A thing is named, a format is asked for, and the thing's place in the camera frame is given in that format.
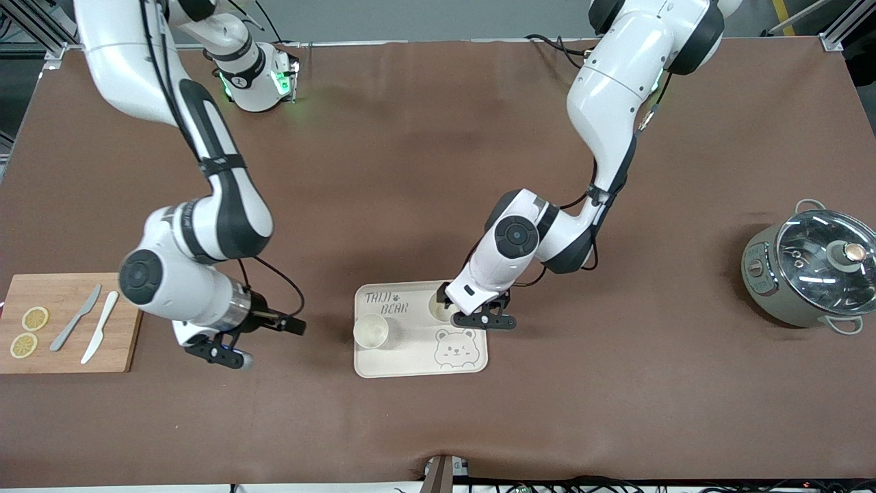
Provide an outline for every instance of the bear drawing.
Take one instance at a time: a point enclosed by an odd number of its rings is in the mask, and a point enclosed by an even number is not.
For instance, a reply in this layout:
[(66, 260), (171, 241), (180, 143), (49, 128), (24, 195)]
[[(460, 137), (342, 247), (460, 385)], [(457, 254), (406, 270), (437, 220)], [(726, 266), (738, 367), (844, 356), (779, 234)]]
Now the bear drawing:
[(475, 345), (475, 331), (471, 329), (462, 332), (441, 329), (435, 338), (438, 340), (435, 361), (441, 368), (464, 368), (466, 365), (474, 368), (481, 357), (481, 352)]

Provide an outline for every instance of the table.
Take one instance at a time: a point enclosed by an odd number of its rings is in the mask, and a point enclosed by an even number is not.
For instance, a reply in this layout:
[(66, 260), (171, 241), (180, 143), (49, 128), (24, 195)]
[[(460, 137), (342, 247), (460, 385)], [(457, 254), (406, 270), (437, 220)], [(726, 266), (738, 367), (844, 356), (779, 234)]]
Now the table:
[[(672, 81), (596, 271), (516, 290), (519, 326), (490, 335), (482, 373), (378, 380), (352, 368), (359, 286), (450, 278), (504, 192), (562, 204), (587, 186), (565, 111), (576, 71), (529, 43), (299, 54), (300, 101), (262, 114), (183, 58), (272, 208), (264, 257), (305, 290), (306, 336), (244, 335), (255, 367), (235, 372), (147, 316), (129, 374), (5, 375), (2, 486), (409, 480), (435, 454), (509, 478), (876, 475), (876, 319), (854, 338), (793, 330), (738, 273), (745, 243), (799, 198), (876, 224), (876, 140), (840, 54), (726, 40)], [(69, 53), (0, 187), (0, 288), (115, 270), (149, 212), (206, 193), (177, 131), (112, 109)], [(294, 308), (254, 262), (250, 278)]]

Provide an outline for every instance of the yellow floor stripe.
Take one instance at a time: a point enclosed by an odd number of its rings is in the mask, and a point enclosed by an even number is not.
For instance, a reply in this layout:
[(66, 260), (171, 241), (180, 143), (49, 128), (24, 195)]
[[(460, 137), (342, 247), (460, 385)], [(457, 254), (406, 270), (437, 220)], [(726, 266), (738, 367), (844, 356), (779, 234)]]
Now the yellow floor stripe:
[[(788, 7), (785, 6), (784, 0), (773, 0), (773, 7), (775, 8), (775, 15), (779, 18), (780, 23), (788, 20)], [(794, 27), (792, 25), (789, 25), (781, 31), (785, 34), (785, 36), (797, 35), (797, 33), (794, 32)]]

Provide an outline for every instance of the butter knife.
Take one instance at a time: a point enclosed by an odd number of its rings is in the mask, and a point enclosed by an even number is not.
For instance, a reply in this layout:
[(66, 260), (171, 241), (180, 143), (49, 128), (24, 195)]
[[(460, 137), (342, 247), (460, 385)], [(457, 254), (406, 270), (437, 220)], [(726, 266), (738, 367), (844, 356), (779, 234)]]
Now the butter knife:
[(52, 341), (52, 345), (49, 346), (51, 351), (60, 351), (61, 347), (64, 346), (64, 343), (67, 342), (67, 338), (70, 337), (70, 333), (73, 331), (76, 324), (79, 323), (79, 319), (88, 315), (92, 308), (95, 307), (95, 303), (97, 303), (97, 297), (101, 295), (101, 285), (98, 284), (95, 286), (95, 290), (91, 291), (91, 296), (85, 300), (85, 304), (82, 308), (79, 309), (79, 313), (73, 317), (73, 320), (70, 320), (70, 323), (67, 324), (67, 327), (58, 334), (58, 337)]
[(107, 319), (110, 318), (110, 313), (112, 312), (113, 307), (116, 306), (117, 300), (118, 291), (110, 291), (107, 295), (107, 301), (103, 302), (103, 311), (101, 312), (101, 319), (97, 321), (95, 334), (91, 336), (91, 342), (88, 343), (88, 349), (85, 350), (85, 354), (82, 356), (80, 364), (84, 365), (85, 363), (88, 363), (88, 360), (95, 355), (97, 348), (100, 347), (103, 342), (103, 326), (107, 324)]

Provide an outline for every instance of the green led light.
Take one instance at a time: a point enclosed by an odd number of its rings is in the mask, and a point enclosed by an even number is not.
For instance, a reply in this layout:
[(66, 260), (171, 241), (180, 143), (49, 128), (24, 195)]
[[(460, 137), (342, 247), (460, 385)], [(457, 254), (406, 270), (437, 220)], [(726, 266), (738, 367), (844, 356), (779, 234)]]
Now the green led light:
[(225, 77), (222, 75), (222, 73), (219, 74), (219, 80), (222, 81), (222, 86), (223, 88), (225, 88), (225, 96), (228, 96), (228, 98), (231, 99), (231, 89), (228, 89), (228, 81), (225, 80)]
[(283, 75), (282, 72), (272, 72), (272, 74), (275, 79), (274, 83), (277, 85), (277, 91), (283, 96), (289, 94), (289, 91), (291, 90), (289, 88), (289, 77)]

